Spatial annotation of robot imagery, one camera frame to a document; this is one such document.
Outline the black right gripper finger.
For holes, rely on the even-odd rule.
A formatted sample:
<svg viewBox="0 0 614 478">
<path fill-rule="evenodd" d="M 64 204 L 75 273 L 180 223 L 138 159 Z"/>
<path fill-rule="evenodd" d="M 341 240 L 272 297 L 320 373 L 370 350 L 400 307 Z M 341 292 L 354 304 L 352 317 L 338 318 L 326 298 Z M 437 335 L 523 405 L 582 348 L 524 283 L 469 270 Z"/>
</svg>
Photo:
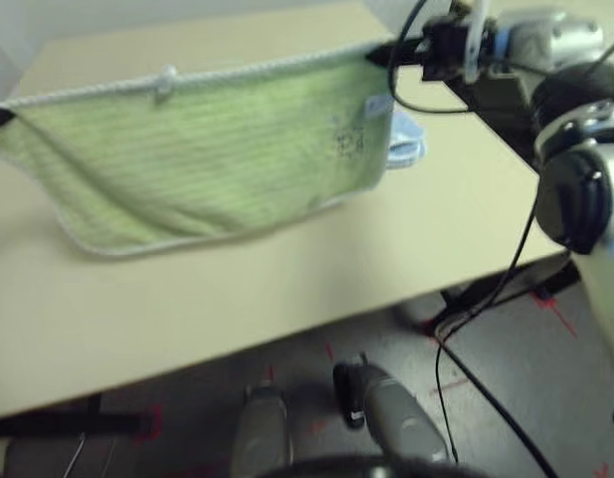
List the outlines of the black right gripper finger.
<svg viewBox="0 0 614 478">
<path fill-rule="evenodd" d="M 393 66 L 394 68 L 421 66 L 424 58 L 421 54 L 413 53 L 410 55 L 406 54 L 398 56 L 392 60 L 387 55 L 382 55 L 381 53 L 371 53 L 365 56 L 365 60 L 378 68 L 387 69 L 389 65 Z"/>
<path fill-rule="evenodd" d="M 373 48 L 369 56 L 390 56 L 394 51 L 397 51 L 400 56 L 419 56 L 425 52 L 423 42 L 403 42 L 397 46 L 394 42 L 386 42 Z"/>
</svg>

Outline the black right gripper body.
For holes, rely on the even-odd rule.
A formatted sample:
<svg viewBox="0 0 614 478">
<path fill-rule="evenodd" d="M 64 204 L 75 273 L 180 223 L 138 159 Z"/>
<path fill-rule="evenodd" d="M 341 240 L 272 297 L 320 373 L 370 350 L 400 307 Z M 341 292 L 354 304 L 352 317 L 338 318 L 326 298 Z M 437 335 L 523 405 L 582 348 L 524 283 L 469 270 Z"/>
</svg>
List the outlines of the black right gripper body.
<svg viewBox="0 0 614 478">
<path fill-rule="evenodd" d="M 455 14 L 431 18 L 422 29 L 422 81 L 443 82 L 462 74 L 469 25 Z"/>
</svg>

